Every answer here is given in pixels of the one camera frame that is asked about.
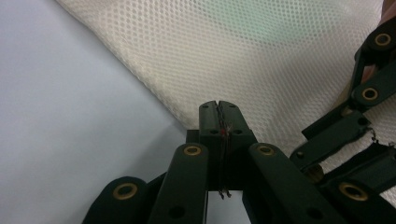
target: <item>white mesh fabric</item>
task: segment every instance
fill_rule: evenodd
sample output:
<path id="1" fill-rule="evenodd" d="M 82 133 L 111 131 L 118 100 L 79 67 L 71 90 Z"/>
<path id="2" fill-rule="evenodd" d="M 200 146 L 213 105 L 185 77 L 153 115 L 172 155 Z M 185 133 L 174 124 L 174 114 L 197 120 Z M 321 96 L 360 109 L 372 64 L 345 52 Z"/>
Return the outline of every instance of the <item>white mesh fabric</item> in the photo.
<path id="1" fill-rule="evenodd" d="M 353 56 L 377 26 L 382 0 L 58 0 L 185 125 L 198 106 L 237 104 L 261 142 L 289 155 L 300 131 L 330 110 Z M 396 141 L 395 97 L 367 117 Z M 370 137 L 323 162 L 328 171 Z M 386 197 L 395 202 L 394 194 Z"/>

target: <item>cream fabric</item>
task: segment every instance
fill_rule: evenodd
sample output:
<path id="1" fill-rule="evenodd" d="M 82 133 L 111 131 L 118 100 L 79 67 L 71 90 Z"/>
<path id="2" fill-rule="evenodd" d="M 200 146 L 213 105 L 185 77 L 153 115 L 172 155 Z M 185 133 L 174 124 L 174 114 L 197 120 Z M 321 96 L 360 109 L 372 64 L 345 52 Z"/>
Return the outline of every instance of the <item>cream fabric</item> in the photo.
<path id="1" fill-rule="evenodd" d="M 300 131 L 331 109 L 354 53 L 377 26 L 382 0 L 58 0 L 183 123 L 198 106 L 237 104 L 259 141 L 289 155 Z M 396 141 L 395 97 L 367 117 Z M 326 171 L 370 136 L 323 162 Z M 394 202 L 394 195 L 385 195 Z"/>

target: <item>brass rivet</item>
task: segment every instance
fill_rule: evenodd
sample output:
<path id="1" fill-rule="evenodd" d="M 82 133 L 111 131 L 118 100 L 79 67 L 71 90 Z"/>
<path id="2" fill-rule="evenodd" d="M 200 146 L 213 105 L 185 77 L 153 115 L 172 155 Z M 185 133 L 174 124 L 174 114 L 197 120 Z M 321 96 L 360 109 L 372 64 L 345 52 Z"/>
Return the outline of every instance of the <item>brass rivet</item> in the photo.
<path id="1" fill-rule="evenodd" d="M 270 147 L 265 147 L 265 146 L 258 146 L 257 150 L 260 151 L 260 153 L 264 156 L 272 156 L 275 154 L 274 150 L 271 149 Z"/>
<path id="2" fill-rule="evenodd" d="M 302 159 L 304 157 L 304 153 L 302 151 L 297 152 L 297 158 Z"/>
<path id="3" fill-rule="evenodd" d="M 186 147 L 184 148 L 184 154 L 189 155 L 189 156 L 196 156 L 201 154 L 201 148 L 200 147 Z"/>
<path id="4" fill-rule="evenodd" d="M 367 88 L 361 93 L 361 95 L 363 96 L 364 100 L 373 101 L 378 98 L 378 91 L 376 91 L 374 88 Z"/>
<path id="5" fill-rule="evenodd" d="M 375 43 L 380 47 L 388 45 L 391 40 L 392 38 L 388 34 L 379 34 L 375 37 Z"/>
<path id="6" fill-rule="evenodd" d="M 120 190 L 123 188 L 129 188 L 130 190 L 126 193 L 121 193 Z M 113 190 L 113 197 L 117 200 L 127 200 L 134 197 L 137 193 L 137 185 L 133 183 L 125 183 L 118 185 Z"/>
<path id="7" fill-rule="evenodd" d="M 369 198 L 364 190 L 353 184 L 343 182 L 338 186 L 338 189 L 348 198 L 355 201 L 364 202 Z"/>

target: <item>white surface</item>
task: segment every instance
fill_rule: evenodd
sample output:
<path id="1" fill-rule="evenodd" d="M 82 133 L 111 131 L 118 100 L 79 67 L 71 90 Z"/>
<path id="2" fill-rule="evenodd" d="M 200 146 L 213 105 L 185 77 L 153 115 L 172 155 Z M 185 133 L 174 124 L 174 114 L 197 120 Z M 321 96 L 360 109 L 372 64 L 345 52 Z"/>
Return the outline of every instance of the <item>white surface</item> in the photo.
<path id="1" fill-rule="evenodd" d="M 55 1 L 0 2 L 0 223 L 80 223 L 111 180 L 162 174 L 184 137 Z"/>
<path id="2" fill-rule="evenodd" d="M 253 1 L 79 1 L 84 8 L 63 2 L 187 127 L 196 127 L 201 103 L 228 100 L 242 108 L 261 141 L 290 152 L 304 140 L 300 130 L 343 89 L 381 1 L 289 7 L 265 1 L 251 8 L 244 6 Z M 328 5 L 317 10 L 310 7 L 315 2 Z M 219 22 L 234 13 L 240 21 Z M 307 36 L 295 35 L 299 30 Z M 383 141 L 395 137 L 394 100 L 369 115 L 383 127 Z M 79 223 L 109 181 L 123 175 L 149 181 L 166 170 L 184 135 L 164 106 L 55 2 L 0 3 L 0 223 Z M 225 202 L 212 194 L 207 223 L 248 223 L 240 194 Z"/>

